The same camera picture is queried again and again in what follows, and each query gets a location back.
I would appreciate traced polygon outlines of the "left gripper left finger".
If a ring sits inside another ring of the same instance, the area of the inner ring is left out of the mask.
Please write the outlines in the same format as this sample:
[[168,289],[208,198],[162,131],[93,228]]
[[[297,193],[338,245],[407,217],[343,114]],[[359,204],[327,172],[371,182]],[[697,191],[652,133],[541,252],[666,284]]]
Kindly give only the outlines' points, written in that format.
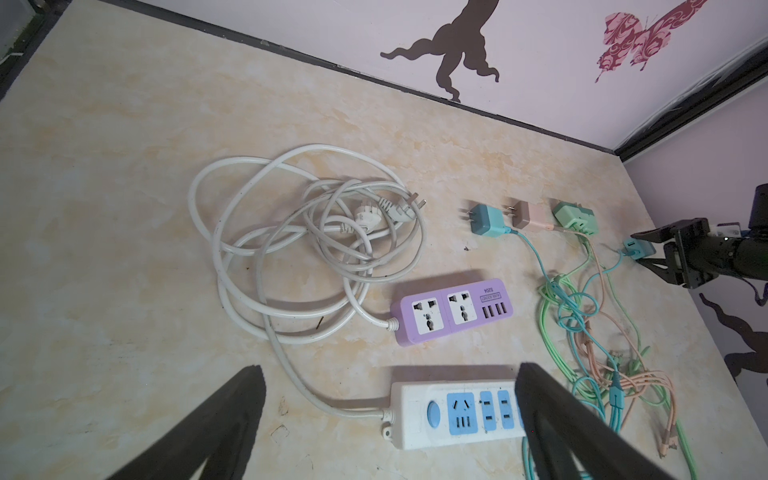
[[113,479],[241,479],[254,448],[267,387],[262,368],[240,370]]

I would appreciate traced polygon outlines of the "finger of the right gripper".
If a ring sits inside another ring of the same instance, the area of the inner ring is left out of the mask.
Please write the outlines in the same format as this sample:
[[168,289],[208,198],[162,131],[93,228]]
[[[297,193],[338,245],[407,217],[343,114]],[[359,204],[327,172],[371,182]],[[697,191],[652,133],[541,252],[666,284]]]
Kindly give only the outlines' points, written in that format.
[[639,264],[666,283],[677,286],[681,285],[681,267],[676,260],[645,257],[639,260]]
[[649,243],[664,243],[673,239],[677,230],[678,224],[671,223],[653,230],[634,233],[631,238]]

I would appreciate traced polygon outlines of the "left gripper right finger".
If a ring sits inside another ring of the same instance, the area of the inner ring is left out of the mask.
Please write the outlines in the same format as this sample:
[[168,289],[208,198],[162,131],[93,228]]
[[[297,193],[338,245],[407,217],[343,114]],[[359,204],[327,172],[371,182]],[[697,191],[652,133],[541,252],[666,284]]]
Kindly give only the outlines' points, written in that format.
[[535,363],[523,363],[515,394],[528,479],[668,479]]

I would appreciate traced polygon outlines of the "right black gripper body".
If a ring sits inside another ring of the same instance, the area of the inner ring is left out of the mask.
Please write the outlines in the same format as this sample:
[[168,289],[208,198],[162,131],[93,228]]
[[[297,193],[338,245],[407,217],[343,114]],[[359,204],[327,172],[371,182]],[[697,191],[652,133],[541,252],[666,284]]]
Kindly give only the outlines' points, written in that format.
[[706,219],[678,221],[674,230],[673,239],[685,288],[696,289],[727,273],[729,241],[711,235]]

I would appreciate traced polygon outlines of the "light teal charger plug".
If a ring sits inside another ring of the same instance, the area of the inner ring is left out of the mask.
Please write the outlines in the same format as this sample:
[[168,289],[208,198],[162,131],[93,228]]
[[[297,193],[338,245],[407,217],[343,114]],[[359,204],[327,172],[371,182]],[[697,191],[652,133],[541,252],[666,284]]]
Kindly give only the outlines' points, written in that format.
[[651,242],[635,238],[628,238],[623,242],[623,251],[627,257],[635,261],[650,257],[656,253],[656,249]]

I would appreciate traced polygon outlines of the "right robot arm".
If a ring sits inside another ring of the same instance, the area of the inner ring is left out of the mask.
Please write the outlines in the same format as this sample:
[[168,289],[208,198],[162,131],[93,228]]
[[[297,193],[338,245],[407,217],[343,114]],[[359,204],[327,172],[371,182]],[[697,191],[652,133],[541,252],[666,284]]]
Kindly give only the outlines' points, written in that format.
[[748,229],[737,236],[717,236],[705,218],[674,223],[634,233],[635,241],[659,244],[662,258],[638,262],[665,282],[697,289],[719,276],[749,282],[767,279],[767,186],[755,189]]

